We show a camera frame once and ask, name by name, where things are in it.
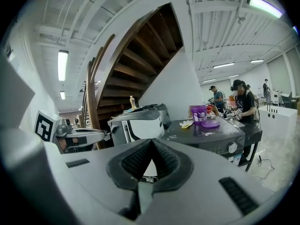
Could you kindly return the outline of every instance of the man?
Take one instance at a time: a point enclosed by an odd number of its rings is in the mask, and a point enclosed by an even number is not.
[[[220,113],[224,113],[224,102],[222,99],[222,92],[217,90],[215,86],[211,86],[210,90],[214,93],[214,103]]]
[[[254,122],[255,99],[245,82],[234,80],[231,90],[233,91],[233,95],[236,96],[235,102],[237,107],[233,109],[237,110],[235,112],[237,114],[235,119],[244,124]],[[248,157],[250,151],[251,146],[245,147],[243,155]]]
[[[266,103],[270,104],[270,102],[271,102],[271,94],[270,94],[270,88],[267,85],[267,83],[268,83],[268,79],[265,79],[264,80],[264,84],[262,86],[262,88],[263,88],[263,96],[266,99]]]

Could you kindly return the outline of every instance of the headset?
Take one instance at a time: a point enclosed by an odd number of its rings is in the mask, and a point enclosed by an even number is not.
[[[246,90],[249,89],[244,81],[242,81],[242,80],[234,80],[233,85],[230,87],[230,90],[231,91],[234,91],[234,90],[236,91],[238,89],[238,85],[244,86],[244,88]]]

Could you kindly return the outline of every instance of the sauce bottle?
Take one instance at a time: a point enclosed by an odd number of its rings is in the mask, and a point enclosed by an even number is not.
[[[132,111],[134,111],[136,109],[136,105],[135,105],[135,99],[130,96],[130,99],[129,99],[130,103],[131,103],[131,108],[132,108]]]

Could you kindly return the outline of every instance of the ceiling light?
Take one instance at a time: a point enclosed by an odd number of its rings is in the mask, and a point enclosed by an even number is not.
[[[12,59],[15,58],[15,54],[13,52],[11,52],[10,56],[8,57],[8,60],[11,62]]]
[[[214,81],[214,80],[215,79],[206,80],[206,81],[203,81],[203,83],[211,82],[211,81]]]
[[[298,32],[296,26],[293,26],[293,29],[296,31],[297,34],[299,34],[299,32]]]
[[[231,62],[231,63],[222,64],[222,65],[216,65],[216,66],[213,66],[212,68],[221,68],[221,67],[230,66],[233,64],[234,64],[234,62]]]
[[[258,59],[258,60],[252,60],[250,61],[251,63],[256,63],[256,62],[263,62],[263,59]]]
[[[267,13],[271,13],[276,18],[280,18],[282,15],[282,12],[280,12],[276,7],[272,6],[271,4],[269,4],[264,0],[247,0],[247,3],[250,6],[264,10]]]
[[[61,97],[62,100],[66,99],[66,95],[65,95],[64,91],[60,91],[60,97]]]
[[[68,60],[68,51],[59,50],[57,59],[58,81],[65,81],[66,79],[66,67]]]
[[[232,76],[229,76],[229,77],[237,77],[237,76],[239,76],[239,74],[237,74],[237,75],[232,75]]]

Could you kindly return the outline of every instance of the purple cup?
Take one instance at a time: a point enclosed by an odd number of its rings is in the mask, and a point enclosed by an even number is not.
[[[195,124],[201,125],[206,121],[206,105],[192,107],[191,112]]]

